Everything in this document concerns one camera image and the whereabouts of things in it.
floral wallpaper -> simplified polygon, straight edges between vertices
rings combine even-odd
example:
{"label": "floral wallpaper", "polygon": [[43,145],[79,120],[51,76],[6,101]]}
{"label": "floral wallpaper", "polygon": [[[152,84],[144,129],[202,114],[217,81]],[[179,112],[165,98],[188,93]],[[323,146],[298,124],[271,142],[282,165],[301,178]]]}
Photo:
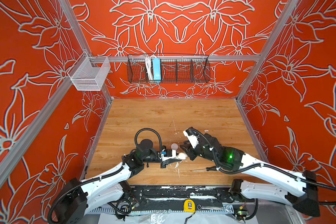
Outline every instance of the floral wallpaper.
{"label": "floral wallpaper", "polygon": [[71,86],[0,189],[0,223],[47,223],[60,190],[80,178],[107,105],[102,92]]}
{"label": "floral wallpaper", "polygon": [[[257,55],[285,0],[70,0],[95,56],[143,53]],[[106,85],[119,98],[235,97],[253,62],[211,62],[205,84],[130,84],[112,63]]]}
{"label": "floral wallpaper", "polygon": [[[0,0],[0,162],[81,54],[57,0]],[[1,188],[0,223],[46,223],[80,177],[107,105],[102,91],[71,86]]]}
{"label": "floral wallpaper", "polygon": [[[242,105],[269,162],[336,186],[336,0],[298,3]],[[307,223],[336,223],[336,206],[320,208]]]}

wooden tabletop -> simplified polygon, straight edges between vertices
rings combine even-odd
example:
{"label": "wooden tabletop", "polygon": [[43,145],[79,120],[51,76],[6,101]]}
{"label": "wooden tabletop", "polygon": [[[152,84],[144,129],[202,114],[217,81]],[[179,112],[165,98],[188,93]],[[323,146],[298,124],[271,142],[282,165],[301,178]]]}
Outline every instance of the wooden tabletop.
{"label": "wooden tabletop", "polygon": [[[86,178],[96,176],[121,162],[123,154],[135,149],[134,136],[139,129],[153,128],[162,144],[183,144],[183,131],[193,127],[216,137],[223,146],[230,146],[259,158],[244,125],[235,101],[231,99],[114,99],[102,135],[88,168]],[[138,143],[148,138],[158,150],[158,138],[153,132],[143,131]],[[191,172],[214,166],[212,161],[197,157],[170,164],[149,164],[138,175],[130,178],[131,185],[231,185],[233,179],[252,182],[262,180],[244,174],[226,175],[219,171]]]}

wrench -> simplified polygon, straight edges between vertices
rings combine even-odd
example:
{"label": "wrench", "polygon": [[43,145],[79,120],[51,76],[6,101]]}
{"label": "wrench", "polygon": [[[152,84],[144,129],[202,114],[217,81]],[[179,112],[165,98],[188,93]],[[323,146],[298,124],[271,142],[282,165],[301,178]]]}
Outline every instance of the wrench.
{"label": "wrench", "polygon": [[197,205],[198,210],[223,210],[227,211],[228,213],[234,213],[232,205],[226,205],[225,207],[213,207],[213,206],[201,206]]}

white mesh basket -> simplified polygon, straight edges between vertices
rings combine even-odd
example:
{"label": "white mesh basket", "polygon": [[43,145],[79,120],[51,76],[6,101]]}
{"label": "white mesh basket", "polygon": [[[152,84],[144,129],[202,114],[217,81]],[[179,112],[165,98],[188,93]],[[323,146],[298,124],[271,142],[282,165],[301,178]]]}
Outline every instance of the white mesh basket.
{"label": "white mesh basket", "polygon": [[93,67],[94,63],[87,55],[81,57],[81,61],[75,72],[72,75],[69,73],[72,83],[77,90],[100,91],[111,68],[108,57],[105,57],[101,67]]}

coiled white cord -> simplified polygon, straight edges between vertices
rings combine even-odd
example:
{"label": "coiled white cord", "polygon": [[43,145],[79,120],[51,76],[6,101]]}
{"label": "coiled white cord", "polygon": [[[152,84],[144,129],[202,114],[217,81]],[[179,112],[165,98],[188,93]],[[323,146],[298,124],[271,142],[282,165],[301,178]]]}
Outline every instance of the coiled white cord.
{"label": "coiled white cord", "polygon": [[154,80],[153,78],[153,74],[151,72],[151,68],[152,68],[152,58],[156,58],[155,55],[152,56],[144,56],[144,60],[145,60],[145,64],[146,64],[146,69],[147,69],[147,74],[148,74],[148,79],[149,80]]}

